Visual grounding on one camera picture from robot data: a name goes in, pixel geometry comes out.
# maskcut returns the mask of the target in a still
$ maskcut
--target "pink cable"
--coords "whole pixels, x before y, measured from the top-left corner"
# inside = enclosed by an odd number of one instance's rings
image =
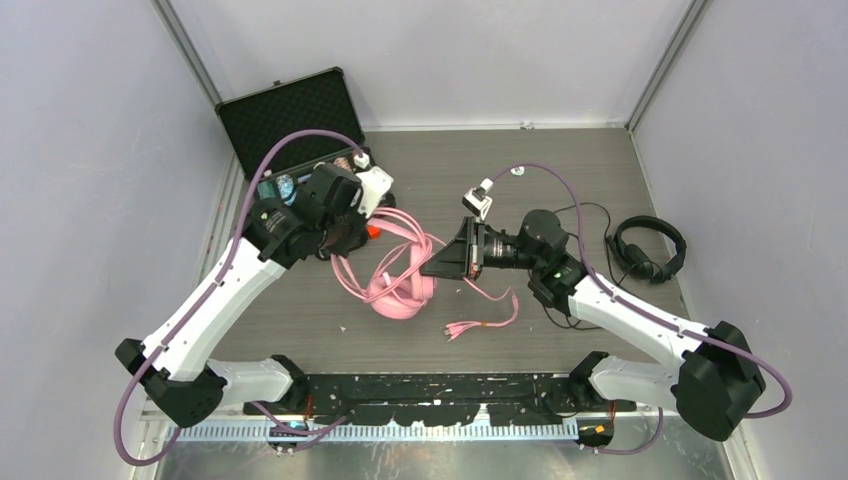
[[[364,303],[371,305],[375,312],[393,320],[407,320],[414,317],[433,298],[437,284],[436,279],[422,276],[418,273],[418,269],[433,255],[433,242],[441,245],[444,245],[445,242],[426,233],[412,215],[402,210],[378,208],[375,215],[382,218],[371,218],[368,222],[369,225],[393,233],[407,241],[393,248],[383,257],[366,288],[363,288],[356,280],[353,269],[346,258],[336,255],[332,257],[333,273],[336,274],[336,278],[345,290]],[[385,220],[386,218],[402,223],[405,228],[397,223]],[[388,273],[388,268],[407,251],[409,252],[409,268],[398,277],[393,277]],[[508,320],[500,323],[451,323],[447,325],[445,331],[450,335],[450,340],[472,327],[505,327],[518,317],[518,297],[512,292],[512,288],[508,288],[500,297],[493,297],[471,280],[466,279],[465,282],[491,301],[503,300],[508,294],[512,293],[513,314]]]

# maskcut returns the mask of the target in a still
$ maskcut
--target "black foam padding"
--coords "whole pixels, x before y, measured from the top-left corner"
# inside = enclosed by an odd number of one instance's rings
[[[216,111],[248,178],[274,144],[298,130],[332,130],[359,145],[365,140],[344,72],[338,67],[221,103]],[[347,145],[332,138],[300,138],[274,157],[271,171],[287,170],[346,149]]]

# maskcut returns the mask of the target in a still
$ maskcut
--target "black headphones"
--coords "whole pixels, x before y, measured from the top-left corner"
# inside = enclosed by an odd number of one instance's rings
[[[656,274],[654,274],[654,264],[645,255],[645,252],[637,245],[625,243],[621,239],[621,234],[625,230],[635,227],[655,230],[674,242],[676,255],[663,265]],[[683,261],[686,259],[686,240],[683,239],[683,235],[670,223],[648,215],[637,215],[621,222],[621,225],[615,231],[615,235],[607,237],[606,242],[612,251],[613,258],[622,270],[630,272],[630,276],[635,278],[650,279],[651,283],[654,284],[668,281],[683,268]]]

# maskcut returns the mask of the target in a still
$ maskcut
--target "black ear cup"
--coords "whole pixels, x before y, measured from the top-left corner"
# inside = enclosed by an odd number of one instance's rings
[[[630,275],[636,278],[650,278],[653,276],[654,267],[651,265],[651,259],[645,255],[645,252],[638,245],[628,244],[624,247],[623,257],[630,264]]]

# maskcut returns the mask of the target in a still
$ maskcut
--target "white wall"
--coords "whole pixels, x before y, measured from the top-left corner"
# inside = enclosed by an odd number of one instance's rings
[[[0,65],[0,476],[126,478],[113,351],[191,290],[230,147],[149,2],[2,2]]]
[[[689,0],[172,0],[225,98],[331,66],[366,127],[624,122]]]
[[[657,213],[689,241],[690,312],[741,327],[795,389],[745,423],[764,479],[848,469],[846,26],[844,0],[712,2],[636,135]]]

